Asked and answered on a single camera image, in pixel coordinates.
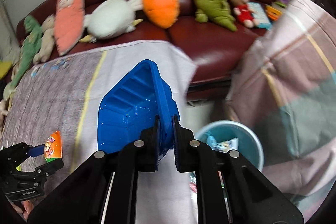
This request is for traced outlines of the person's hand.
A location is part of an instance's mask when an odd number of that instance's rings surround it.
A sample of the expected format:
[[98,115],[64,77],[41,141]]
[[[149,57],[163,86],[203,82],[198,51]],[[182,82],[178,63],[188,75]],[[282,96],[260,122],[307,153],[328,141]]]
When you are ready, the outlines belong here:
[[21,201],[21,204],[11,203],[14,210],[20,214],[23,219],[26,221],[29,217],[29,214],[32,212],[34,208],[34,204],[30,200]]

